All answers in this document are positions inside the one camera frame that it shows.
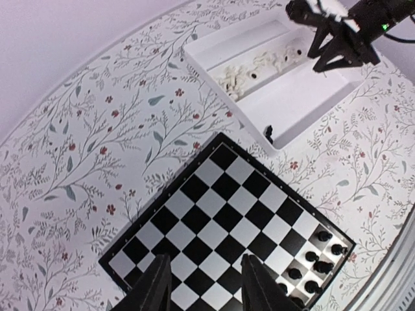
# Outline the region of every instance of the white square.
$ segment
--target white square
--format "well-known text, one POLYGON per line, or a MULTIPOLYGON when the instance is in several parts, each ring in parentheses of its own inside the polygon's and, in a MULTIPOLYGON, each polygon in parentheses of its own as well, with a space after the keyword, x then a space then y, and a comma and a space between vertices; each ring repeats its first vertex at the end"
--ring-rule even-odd
POLYGON ((211 218, 225 205, 226 201, 219 196, 212 189, 208 189, 206 193, 196 202, 196 205, 200 207, 211 218))
POLYGON ((308 251, 314 251, 317 254, 317 256, 320 256, 322 254, 322 252, 318 250, 318 248, 312 245, 309 241, 306 241, 303 247, 296 254, 295 258, 300 264, 305 266, 307 269, 311 269, 314 265, 314 262, 310 262, 305 259, 305 254, 308 251))
POLYGON ((278 274, 283 274, 294 257, 285 249, 277 247, 266 259, 265 263, 278 274))
POLYGON ((220 310, 220 308, 222 308, 231 298, 232 294, 225 290, 218 283, 215 283, 202 296, 202 299, 215 310, 220 310))
POLYGON ((229 199, 228 203, 244 216, 254 206, 256 201, 257 198, 249 191, 244 187, 239 187, 229 199))
POLYGON ((123 251, 118 252, 108 264, 122 279, 136 266, 123 251))
POLYGON ((259 232, 258 227, 252 222, 246 218, 242 218, 236 227, 232 229, 230 235, 247 248, 259 232))
POLYGON ((184 283, 171 294, 171 299, 183 310, 189 308, 198 298, 199 296, 184 283))
POLYGON ((341 241, 341 239, 339 239, 337 236, 333 235, 333 238, 330 239, 329 244, 323 250, 323 254, 336 264, 343 257, 343 255, 334 255, 331 252, 331 246, 333 246, 334 244, 340 244, 343 247, 347 247, 347 245, 345 245, 345 243, 341 241))
POLYGON ((172 273, 181 281, 185 281, 196 269, 197 265, 183 253, 177 255, 171 262, 172 273))
POLYGON ((194 205, 182 191, 177 190, 164 204, 170 212, 181 219, 194 205))
POLYGON ((228 236, 228 232, 216 222, 210 221, 197 235, 211 249, 215 249, 228 236))
POLYGON ((232 267, 239 273, 242 273, 242 257, 244 257, 245 254, 253 255, 254 253, 252 253, 249 249, 246 249, 245 252, 232 264, 232 267))
POLYGON ((319 223, 320 222, 314 218, 312 214, 304 211, 301 213, 292 228, 308 240, 314 230, 318 227, 319 223))
POLYGON ((167 238, 176 246, 180 251, 185 248, 188 243, 194 239, 196 235, 182 222, 178 222, 167 234, 167 238))
POLYGON ((141 271, 145 271, 148 268, 148 266, 150 266, 150 264, 152 263, 152 261, 154 260, 154 258, 156 258, 156 256, 154 256, 152 253, 148 253, 147 255, 145 255, 145 257, 143 258, 143 260, 141 260, 137 264, 137 267, 141 271))
POLYGON ((164 234, 156 228, 152 222, 147 222, 136 234, 136 237, 148 249, 153 249, 164 237, 164 234))
POLYGON ((238 289, 236 293, 234 293, 234 298, 242 303, 242 288, 238 289))
POLYGON ((289 296, 292 291, 295 289, 295 286, 292 285, 288 280, 286 280, 284 277, 279 276, 276 280, 277 284, 282 283, 287 287, 287 296, 289 296))
POLYGON ((312 271, 308 271, 304 275, 304 277, 301 279, 300 283, 297 284, 297 289, 298 290, 300 290, 307 297, 312 297, 315 294, 310 294, 304 288, 305 283, 308 282, 308 281, 314 281, 321 287, 321 285, 323 284, 323 280, 321 278, 319 278, 317 275, 315 275, 312 271))
POLYGON ((255 169, 251 164, 243 158, 238 157, 227 169, 226 173, 236 180, 239 184, 243 184, 255 169))
POLYGON ((279 244, 290 230, 291 226, 289 224, 282 220, 278 215, 274 215, 268 225, 265 226, 263 232, 276 244, 279 244))
POLYGON ((209 187, 211 187, 222 174, 223 169, 218 167, 210 159, 204 161, 195 172, 195 175, 209 187))
POLYGON ((268 207, 271 211, 276 213, 278 208, 284 203, 288 196, 275 184, 271 183, 268 188, 262 193, 259 201, 268 207))
POLYGON ((214 281, 216 281, 229 267, 230 264, 216 252, 212 252, 199 266, 199 268, 214 281))

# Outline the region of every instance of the table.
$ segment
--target table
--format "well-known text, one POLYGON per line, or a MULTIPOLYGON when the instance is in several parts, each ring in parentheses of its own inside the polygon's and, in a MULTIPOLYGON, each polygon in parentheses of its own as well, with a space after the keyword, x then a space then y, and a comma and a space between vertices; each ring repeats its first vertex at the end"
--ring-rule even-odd
POLYGON ((225 132, 358 246, 314 310, 343 310, 414 201, 414 86, 386 58, 365 83, 268 158, 181 47, 285 1, 188 3, 78 70, 0 147, 0 310, 110 310, 97 260, 215 132, 225 132))

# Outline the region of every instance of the black square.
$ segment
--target black square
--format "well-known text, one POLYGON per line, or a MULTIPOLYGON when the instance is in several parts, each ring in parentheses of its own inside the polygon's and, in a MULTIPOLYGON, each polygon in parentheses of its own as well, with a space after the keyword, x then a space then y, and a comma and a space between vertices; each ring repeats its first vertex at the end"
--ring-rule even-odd
POLYGON ((215 281, 199 268, 190 274, 190 276, 184 281, 184 284, 188 285, 188 287, 190 287, 190 289, 199 296, 206 293, 206 291, 211 288, 214 283, 215 281))
POLYGON ((212 249, 197 236, 183 250, 183 254, 188 256, 197 266, 200 265, 211 252, 212 249))
POLYGON ((174 246, 174 244, 170 242, 168 238, 164 237, 160 242, 158 242, 156 246, 154 246, 151 252, 155 255, 169 254, 170 260, 173 261, 173 259, 179 255, 180 250, 174 246))
POLYGON ((182 218, 182 222, 196 234, 198 234, 209 221, 210 217, 196 205, 182 218))
POLYGON ((163 206, 152 218, 151 222, 159 229, 164 235, 178 223, 179 219, 170 212, 166 206, 163 206))
POLYGON ((232 297, 219 311, 242 311, 242 303, 236 298, 232 297))
POLYGON ((260 232, 251 244, 249 244, 248 249, 262 261, 265 261, 277 246, 278 245, 273 240, 260 232))
POLYGON ((244 250, 245 248, 230 235, 228 235, 215 249, 215 251, 230 264, 233 264, 242 255, 244 250))
POLYGON ((229 267, 217 281, 222 287, 232 295, 241 288, 242 275, 234 268, 229 267))
POLYGON ((134 264, 138 264, 150 252, 136 236, 128 242, 123 251, 134 264))
POLYGON ((287 198, 281 204, 276 214, 289 225, 293 226, 302 213, 303 209, 292 199, 287 198))
POLYGON ((260 201, 256 201, 245 217, 262 230, 274 217, 274 213, 260 201))
POLYGON ((272 279, 275 281, 276 279, 278 279, 279 274, 276 273, 272 268, 268 267, 266 264, 264 264, 264 268, 266 269, 266 271, 268 272, 268 274, 272 277, 272 279))
POLYGON ((238 184, 227 173, 223 173, 218 180, 212 185, 212 189, 222 198, 228 201, 233 194, 239 189, 241 185, 238 184))
POLYGON ((264 176, 258 173, 256 170, 250 174, 248 179, 243 183, 246 190, 251 192, 256 198, 259 198, 264 191, 271 184, 264 176))
POLYGON ((227 232, 231 232, 241 219, 242 215, 227 203, 213 217, 213 220, 216 221, 223 229, 227 230, 227 232))
POLYGON ((173 273, 171 274, 171 291, 175 290, 179 285, 181 285, 181 280, 175 276, 173 273))
POLYGON ((238 156, 234 152, 222 144, 210 156, 210 160, 216 163, 216 165, 221 169, 226 170, 237 157, 238 156))
POLYGON ((189 197, 193 202, 197 202, 206 191, 209 186, 206 185, 199 177, 192 175, 182 186, 180 190, 189 197))
POLYGON ((183 309, 176 305, 173 300, 170 300, 170 311, 183 311, 183 309))
POLYGON ((124 278, 124 281, 126 281, 131 287, 134 287, 142 274, 143 272, 139 268, 134 267, 133 270, 128 272, 127 276, 124 278))
POLYGON ((305 239, 295 230, 291 229, 281 243, 279 243, 279 246, 288 251, 292 256, 296 256, 304 243, 305 239))
POLYGON ((215 311, 215 309, 199 298, 187 309, 187 311, 215 311))

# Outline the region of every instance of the white tray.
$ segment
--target white tray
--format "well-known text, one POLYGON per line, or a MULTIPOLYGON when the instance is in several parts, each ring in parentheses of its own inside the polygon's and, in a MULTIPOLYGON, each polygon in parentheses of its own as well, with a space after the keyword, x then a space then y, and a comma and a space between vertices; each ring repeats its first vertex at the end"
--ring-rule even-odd
POLYGON ((306 57, 313 37, 279 8, 215 31, 185 45, 184 51, 188 63, 274 156, 363 83, 356 69, 314 72, 317 60, 306 57), (226 90, 219 79, 225 78, 227 67, 241 65, 247 69, 237 76, 243 93, 226 90), (268 125, 273 127, 273 144, 264 135, 268 125))

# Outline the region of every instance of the black chessboard frame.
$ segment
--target black chessboard frame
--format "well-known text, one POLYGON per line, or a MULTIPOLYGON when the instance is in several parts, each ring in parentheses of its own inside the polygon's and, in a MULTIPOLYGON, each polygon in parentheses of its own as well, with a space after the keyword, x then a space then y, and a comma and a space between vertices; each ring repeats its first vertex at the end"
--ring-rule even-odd
POLYGON ((232 141, 228 136, 223 133, 218 133, 214 138, 208 142, 206 146, 195 156, 195 158, 177 175, 174 180, 165 188, 162 193, 148 206, 143 212, 140 212, 139 218, 118 238, 118 240, 105 252, 105 254, 99 259, 99 264, 109 274, 113 281, 126 293, 128 293, 132 287, 126 283, 110 266, 111 259, 118 253, 126 243, 134 237, 135 234, 146 224, 167 202, 171 197, 171 194, 175 193, 185 183, 185 181, 193 175, 197 168, 207 160, 214 150, 220 145, 226 145, 231 148, 239 157, 249 162, 257 171, 262 173, 269 181, 279 187, 285 192, 288 197, 298 203, 303 209, 308 211, 314 216, 322 225, 330 228, 329 230, 334 236, 340 238, 343 243, 347 244, 348 251, 342 257, 340 264, 335 266, 335 269, 331 273, 331 277, 327 277, 322 287, 323 292, 321 294, 314 294, 314 296, 306 304, 306 308, 311 308, 317 300, 324 294, 325 290, 332 283, 334 278, 338 275, 343 265, 346 263, 348 257, 351 255, 356 243, 343 231, 341 231, 335 224, 328 220, 322 213, 315 209, 307 200, 302 198, 297 192, 291 189, 286 183, 280 180, 269 169, 261 164, 254 156, 250 155, 246 150, 241 148, 237 143, 232 141))

